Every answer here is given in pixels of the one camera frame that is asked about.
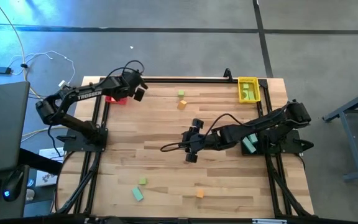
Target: metal stand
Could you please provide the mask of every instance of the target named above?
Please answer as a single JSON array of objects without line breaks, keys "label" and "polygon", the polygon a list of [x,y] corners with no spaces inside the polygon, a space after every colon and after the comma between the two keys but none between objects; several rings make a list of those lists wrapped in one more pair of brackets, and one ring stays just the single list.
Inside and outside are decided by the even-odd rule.
[{"label": "metal stand", "polygon": [[20,148],[19,165],[28,165],[31,168],[42,170],[53,175],[58,175],[62,164],[52,159],[45,158],[33,152]]},{"label": "metal stand", "polygon": [[345,181],[358,179],[358,148],[357,148],[357,144],[356,144],[356,140],[355,140],[356,135],[354,133],[352,133],[351,128],[348,123],[348,120],[347,120],[348,114],[358,113],[358,110],[356,110],[357,108],[358,108],[358,96],[356,98],[354,98],[353,100],[351,100],[350,102],[346,103],[345,105],[341,106],[340,108],[336,109],[335,111],[333,111],[323,117],[323,120],[327,123],[332,121],[335,118],[340,118],[343,128],[345,129],[346,136],[349,140],[349,144],[351,147],[351,152],[352,152],[352,156],[354,159],[354,163],[357,168],[357,172],[353,172],[353,173],[344,175],[343,179]]}]

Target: small cube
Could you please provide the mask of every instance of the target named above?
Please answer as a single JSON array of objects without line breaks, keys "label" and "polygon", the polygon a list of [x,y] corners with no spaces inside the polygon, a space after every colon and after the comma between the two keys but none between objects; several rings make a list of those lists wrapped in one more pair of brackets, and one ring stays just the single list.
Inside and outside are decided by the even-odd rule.
[{"label": "small cube", "polygon": [[134,194],[134,196],[138,202],[143,200],[142,192],[140,192],[138,187],[135,187],[134,189],[132,189],[132,193]]},{"label": "small cube", "polygon": [[178,96],[179,97],[184,97],[185,96],[185,91],[184,90],[179,90],[178,91]]},{"label": "small cube", "polygon": [[142,177],[139,179],[139,184],[140,185],[146,185],[147,184],[147,179],[145,177]]},{"label": "small cube", "polygon": [[187,102],[186,102],[186,101],[181,100],[181,101],[179,102],[179,104],[178,104],[178,109],[179,109],[179,110],[183,110],[183,109],[185,109],[186,104],[187,104]]},{"label": "small cube", "polygon": [[254,96],[254,92],[253,91],[248,91],[248,98],[250,100],[254,100],[255,99],[255,96]]},{"label": "small cube", "polygon": [[197,190],[197,195],[196,195],[198,198],[203,198],[204,197],[204,190]]},{"label": "small cube", "polygon": [[256,134],[250,134],[248,135],[248,139],[252,144],[255,144],[258,142],[258,138],[256,137]]},{"label": "small cube", "polygon": [[246,146],[246,148],[248,149],[249,153],[254,153],[256,151],[256,148],[254,147],[254,145],[249,141],[249,139],[247,137],[245,137],[242,140],[242,143]]},{"label": "small cube", "polygon": [[242,93],[244,94],[244,99],[245,99],[245,100],[249,100],[248,90],[243,90]]}]

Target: green block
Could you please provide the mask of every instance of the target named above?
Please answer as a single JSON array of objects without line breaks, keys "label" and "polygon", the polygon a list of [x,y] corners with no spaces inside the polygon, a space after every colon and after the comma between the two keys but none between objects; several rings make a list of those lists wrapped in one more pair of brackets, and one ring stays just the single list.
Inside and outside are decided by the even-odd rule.
[{"label": "green block", "polygon": [[247,137],[245,137],[242,140],[242,143],[246,146],[246,148],[248,149],[248,151],[252,154],[256,151],[256,148],[254,147],[254,145],[249,141],[249,139]]},{"label": "green block", "polygon": [[258,142],[258,138],[256,137],[256,134],[250,134],[248,135],[248,139],[252,144],[255,144]]},{"label": "green block", "polygon": [[254,92],[253,91],[248,91],[248,98],[250,100],[254,100],[255,99],[255,96],[254,96]]},{"label": "green block", "polygon": [[244,100],[249,100],[248,90],[243,90],[242,92],[243,92],[243,94],[244,94]]},{"label": "green block", "polygon": [[185,96],[185,91],[184,90],[179,90],[178,91],[178,96],[179,97],[184,97]]},{"label": "green block", "polygon": [[147,179],[145,177],[142,177],[139,179],[139,184],[140,185],[146,185],[147,184]]},{"label": "green block", "polygon": [[134,189],[132,189],[132,193],[134,194],[134,196],[138,202],[143,200],[142,192],[140,192],[138,187],[135,187]]}]

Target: red block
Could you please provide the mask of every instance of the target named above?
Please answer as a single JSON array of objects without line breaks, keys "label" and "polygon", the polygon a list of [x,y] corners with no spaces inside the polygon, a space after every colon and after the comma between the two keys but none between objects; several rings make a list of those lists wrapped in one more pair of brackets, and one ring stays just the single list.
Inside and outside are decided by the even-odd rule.
[{"label": "red block", "polygon": [[116,101],[113,97],[106,96],[105,100],[106,100],[107,103],[114,103],[114,104],[118,104],[118,105],[126,105],[128,99],[125,97],[125,98],[122,98],[119,101]]}]

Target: wooden table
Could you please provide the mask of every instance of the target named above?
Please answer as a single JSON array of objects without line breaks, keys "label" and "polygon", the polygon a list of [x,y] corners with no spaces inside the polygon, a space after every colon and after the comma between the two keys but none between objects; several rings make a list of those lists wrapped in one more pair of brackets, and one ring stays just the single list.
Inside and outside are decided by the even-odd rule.
[{"label": "wooden table", "polygon": [[[83,85],[100,77],[84,77]],[[268,80],[273,109],[287,102],[283,79]],[[181,141],[193,118],[204,120],[204,133],[223,113],[246,122],[258,117],[256,104],[238,103],[237,85],[205,83],[148,83],[141,102],[111,105],[107,128],[108,146],[102,155],[94,197],[95,215],[121,217],[273,217],[272,199],[264,156],[242,156],[240,144],[225,151],[201,151],[198,162],[185,162],[184,151],[160,152],[161,146]],[[177,109],[178,90],[185,91],[186,108]],[[267,114],[262,96],[264,114]],[[75,117],[91,120],[93,99],[76,106]],[[223,118],[217,126],[232,124]],[[66,162],[58,183],[60,208],[78,185],[84,153]],[[304,208],[313,213],[303,165],[294,155],[283,154],[287,184]],[[141,177],[147,185],[139,188],[144,199],[137,202],[132,189]],[[204,198],[196,198],[198,189]],[[85,207],[88,189],[85,189]],[[282,194],[278,193],[284,211]]]}]

